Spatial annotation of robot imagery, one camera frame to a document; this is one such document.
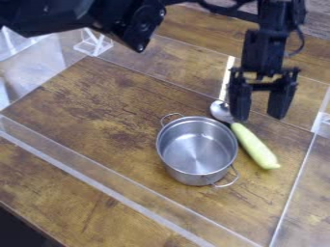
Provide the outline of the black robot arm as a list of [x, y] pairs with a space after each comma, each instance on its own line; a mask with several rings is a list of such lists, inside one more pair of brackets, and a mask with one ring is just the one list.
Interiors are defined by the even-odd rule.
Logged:
[[173, 19], [171, 11], [184, 3], [209, 13], [257, 25], [244, 33], [240, 64], [231, 69], [229, 112], [244, 121], [251, 93], [269, 93], [267, 113], [281, 119], [296, 91], [299, 70], [287, 68], [283, 59], [291, 33], [300, 33], [306, 0], [231, 0], [228, 7], [205, 0], [0, 0], [0, 29], [6, 27], [25, 38], [89, 28], [126, 48], [144, 51], [152, 35]]

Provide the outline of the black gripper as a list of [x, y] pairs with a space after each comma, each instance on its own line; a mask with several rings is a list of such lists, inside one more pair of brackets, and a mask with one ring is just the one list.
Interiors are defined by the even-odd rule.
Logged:
[[248, 30], [244, 34], [240, 64], [231, 68], [228, 93], [229, 111], [244, 122], [251, 107], [251, 92], [269, 91], [267, 114], [280, 120], [287, 114], [296, 92], [298, 68], [284, 68], [284, 46], [288, 33]]

